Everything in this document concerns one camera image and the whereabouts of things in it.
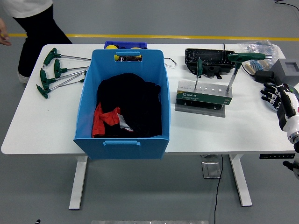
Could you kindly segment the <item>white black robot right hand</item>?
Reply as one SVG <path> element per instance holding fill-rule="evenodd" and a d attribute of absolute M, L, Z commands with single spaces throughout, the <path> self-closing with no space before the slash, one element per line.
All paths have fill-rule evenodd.
<path fill-rule="evenodd" d="M 299 141 L 299 101 L 287 84 L 278 77 L 273 83 L 264 83 L 261 99 L 276 110 L 279 126 L 287 133 L 288 140 L 295 144 Z"/>

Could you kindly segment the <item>person's right hand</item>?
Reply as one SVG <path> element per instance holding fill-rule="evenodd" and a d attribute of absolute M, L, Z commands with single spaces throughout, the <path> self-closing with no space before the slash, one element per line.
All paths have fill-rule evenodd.
<path fill-rule="evenodd" d="M 12 45 L 9 40 L 6 24 L 2 18 L 0 18 L 0 43 L 5 46 Z"/>

